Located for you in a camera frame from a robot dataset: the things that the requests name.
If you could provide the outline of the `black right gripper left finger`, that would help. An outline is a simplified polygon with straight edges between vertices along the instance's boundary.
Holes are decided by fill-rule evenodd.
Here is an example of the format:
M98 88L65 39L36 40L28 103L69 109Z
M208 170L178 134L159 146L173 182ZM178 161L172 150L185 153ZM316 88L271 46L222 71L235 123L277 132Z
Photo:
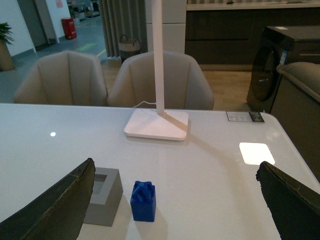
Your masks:
M2 240L75 240L93 193L95 163L88 158L24 208L2 221Z

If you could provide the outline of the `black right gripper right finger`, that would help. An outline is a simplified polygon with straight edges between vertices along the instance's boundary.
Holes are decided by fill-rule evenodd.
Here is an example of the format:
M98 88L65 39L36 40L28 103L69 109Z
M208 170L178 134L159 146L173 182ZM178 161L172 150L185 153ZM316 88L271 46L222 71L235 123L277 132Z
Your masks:
M263 161L256 173L263 198L282 240L320 238L320 194Z

